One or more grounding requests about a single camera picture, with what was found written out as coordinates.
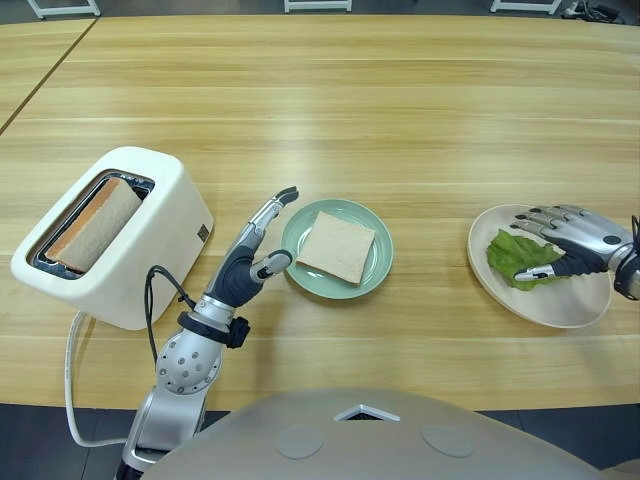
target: white bread slice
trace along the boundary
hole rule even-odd
[[[109,178],[45,256],[86,273],[141,203],[126,181]]]
[[[360,285],[374,237],[370,228],[318,212],[296,263]]]

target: wooden table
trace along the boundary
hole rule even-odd
[[[627,225],[640,210],[640,31],[516,18],[426,16],[100,19],[0,136],[0,402],[60,405],[70,307],[10,277],[15,246],[95,160],[120,145],[180,158],[217,229],[186,281],[198,295],[253,210],[349,198],[392,232],[371,295],[323,301],[285,277],[241,310],[209,407],[273,392],[379,386],[472,409],[640,400],[639,307],[597,325],[538,326],[470,271],[469,226],[502,203],[583,205]],[[157,325],[176,329],[174,305]],[[145,332],[92,323],[79,405],[135,408],[154,381]]]
[[[0,133],[91,23],[0,25]]]

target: power cord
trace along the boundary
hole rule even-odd
[[[78,328],[86,318],[87,314],[84,312],[76,313],[76,316],[71,322],[71,328],[69,328],[69,336],[67,337],[67,350],[64,356],[64,405],[67,411],[67,422],[69,423],[69,431],[75,442],[81,447],[104,447],[106,445],[117,445],[119,443],[126,443],[126,438],[113,438],[109,440],[85,440],[78,431],[78,425],[76,424],[76,417],[73,410],[73,351],[75,340],[78,332]]]
[[[144,282],[144,316],[147,322],[147,334],[149,336],[149,345],[151,346],[151,354],[153,355],[153,366],[155,368],[156,363],[158,362],[158,351],[156,350],[156,341],[153,336],[153,327],[151,325],[151,316],[153,314],[153,286],[151,285],[151,281],[156,273],[161,274],[165,277],[178,291],[180,296],[178,297],[179,302],[184,302],[189,305],[189,308],[193,310],[196,308],[196,302],[189,298],[187,292],[184,291],[182,285],[178,283],[178,281],[169,273],[169,271],[160,266],[154,265],[147,272],[147,279]]]

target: black cable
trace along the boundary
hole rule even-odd
[[[184,302],[189,305],[189,308],[193,310],[196,307],[196,302],[189,298],[187,292],[184,291],[184,288],[178,283],[178,281],[169,273],[169,271],[160,266],[154,265],[147,272],[147,278],[144,282],[144,316],[147,322],[147,334],[149,336],[149,345],[151,346],[151,354],[153,355],[153,365],[158,362],[158,351],[156,350],[156,341],[153,336],[153,327],[151,326],[151,317],[153,315],[153,286],[151,285],[151,281],[156,273],[159,273],[163,277],[165,277],[178,291],[180,296],[178,297],[179,302]]]
[[[633,234],[633,249],[640,256],[640,218],[631,215],[631,233]]]

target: lettuce leaf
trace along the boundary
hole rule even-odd
[[[546,265],[561,256],[550,243],[541,247],[529,238],[511,235],[502,229],[487,247],[489,266],[499,272],[510,287],[525,292],[534,289],[537,285],[552,283],[560,278],[518,282],[513,278],[515,273],[525,268]]]

